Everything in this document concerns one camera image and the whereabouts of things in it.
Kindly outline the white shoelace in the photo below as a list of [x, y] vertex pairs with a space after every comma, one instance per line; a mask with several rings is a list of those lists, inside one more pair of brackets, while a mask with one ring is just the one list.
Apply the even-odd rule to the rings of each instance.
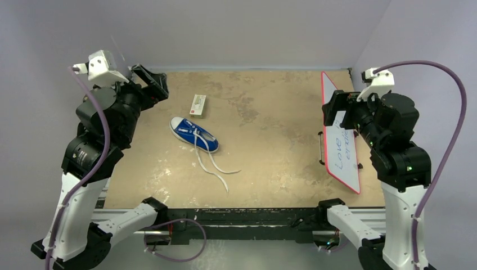
[[[203, 161], [202, 161], [202, 158], [201, 158], [201, 155], [199, 154], [199, 150], [202, 150], [202, 149], [199, 149], [197, 146], [194, 146], [194, 145], [193, 145], [193, 150], [194, 150], [194, 152], [195, 152], [195, 155], [196, 155], [196, 157], [197, 157], [198, 163], [199, 163], [200, 167], [202, 168], [202, 170], [203, 170], [205, 173], [208, 173], [208, 174], [211, 174], [211, 175], [217, 177], [217, 178], [221, 181], [222, 185], [223, 185], [224, 188], [225, 188], [226, 193], [228, 194], [228, 193], [230, 192], [230, 189], [229, 189], [229, 186], [228, 186], [226, 180], [225, 180], [220, 174], [218, 174], [218, 173], [216, 173], [216, 172], [212, 172], [211, 170], [207, 169], [206, 166], [204, 165], [204, 163], [203, 163]], [[218, 171], [218, 172], [220, 172], [220, 173], [222, 173], [222, 174], [236, 174], [236, 173], [241, 172], [241, 169], [239, 169], [239, 170], [229, 170], [229, 171], [226, 171], [226, 170], [220, 168], [220, 167], [218, 166], [218, 164], [215, 162], [215, 158], [214, 158], [214, 156], [213, 156], [214, 153], [206, 152], [206, 151], [204, 151], [204, 150], [202, 150], [202, 151], [205, 152], [205, 153], [207, 153], [207, 155], [208, 155], [208, 157], [209, 157], [209, 159], [210, 159], [210, 162], [211, 162], [212, 165], [215, 167], [216, 171]]]

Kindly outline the blue canvas sneaker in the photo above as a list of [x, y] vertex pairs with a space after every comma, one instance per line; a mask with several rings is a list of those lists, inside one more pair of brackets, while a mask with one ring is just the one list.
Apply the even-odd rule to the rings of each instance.
[[173, 117], [169, 126], [174, 136], [182, 142], [210, 153], [216, 152], [219, 148], [218, 140], [211, 133], [186, 118]]

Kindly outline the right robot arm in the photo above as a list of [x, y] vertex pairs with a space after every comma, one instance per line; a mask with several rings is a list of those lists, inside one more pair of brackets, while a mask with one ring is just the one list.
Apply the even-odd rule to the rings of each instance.
[[325, 126], [344, 112], [340, 126], [354, 129], [370, 148], [370, 160], [385, 200], [385, 233], [357, 218], [343, 200], [318, 204], [317, 224], [341, 232], [357, 249], [363, 269], [431, 269], [417, 229], [424, 214], [418, 210], [431, 184], [428, 153], [411, 138], [419, 118], [407, 96], [388, 92], [372, 94], [366, 101], [358, 92], [336, 90], [322, 107]]

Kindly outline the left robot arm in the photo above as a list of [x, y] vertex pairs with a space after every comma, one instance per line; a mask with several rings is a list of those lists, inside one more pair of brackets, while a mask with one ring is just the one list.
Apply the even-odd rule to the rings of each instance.
[[104, 222], [92, 215], [114, 168], [130, 148], [141, 112], [169, 97], [167, 75], [140, 64], [131, 72], [135, 83], [113, 67], [92, 61], [70, 68], [75, 79], [85, 74], [93, 84], [76, 108], [79, 124], [62, 160], [61, 194], [47, 235], [31, 246], [46, 269], [93, 269], [111, 248], [134, 232], [163, 229], [168, 208], [148, 197], [134, 209]]

